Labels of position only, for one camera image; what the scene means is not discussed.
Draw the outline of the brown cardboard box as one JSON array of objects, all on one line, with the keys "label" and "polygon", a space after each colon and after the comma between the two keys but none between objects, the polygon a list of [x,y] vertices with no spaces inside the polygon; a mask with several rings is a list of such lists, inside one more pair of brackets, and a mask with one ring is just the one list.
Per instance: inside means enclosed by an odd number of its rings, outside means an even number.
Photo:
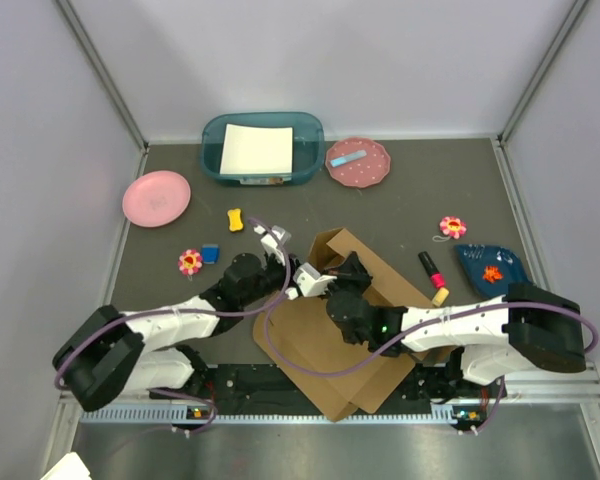
[{"label": "brown cardboard box", "polygon": [[[308,262],[321,271],[336,266],[352,252],[372,276],[363,298],[378,306],[429,307],[431,301],[380,256],[345,228],[316,235]],[[285,360],[307,370],[330,373],[348,369],[369,358],[364,344],[344,341],[342,332],[326,312],[321,298],[298,298],[277,306],[270,316],[259,315],[252,334],[256,344],[330,421],[338,422],[358,409],[376,413],[418,363],[433,365],[448,360],[451,347],[379,356],[345,376],[322,378],[303,373]]]}]

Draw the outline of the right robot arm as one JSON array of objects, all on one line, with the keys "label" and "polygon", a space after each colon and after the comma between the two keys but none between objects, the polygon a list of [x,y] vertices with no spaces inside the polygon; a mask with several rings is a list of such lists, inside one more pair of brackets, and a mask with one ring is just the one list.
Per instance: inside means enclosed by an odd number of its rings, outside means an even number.
[{"label": "right robot arm", "polygon": [[337,267],[326,289],[326,314],[345,343],[378,356],[414,356],[451,348],[449,388],[467,396],[511,373],[586,368],[579,306],[528,283],[490,300],[451,307],[380,306],[365,299],[372,277],[357,254]]}]

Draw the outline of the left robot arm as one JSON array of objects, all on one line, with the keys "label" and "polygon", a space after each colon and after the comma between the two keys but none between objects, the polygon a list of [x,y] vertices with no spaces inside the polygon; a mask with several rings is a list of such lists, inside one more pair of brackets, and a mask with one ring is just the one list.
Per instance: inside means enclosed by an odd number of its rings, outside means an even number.
[{"label": "left robot arm", "polygon": [[215,284],[179,304],[143,312],[101,306],[54,355],[55,383],[86,412],[143,390],[196,396],[206,365],[186,341],[219,336],[255,315],[252,304],[285,291],[299,266],[295,257],[239,254]]}]

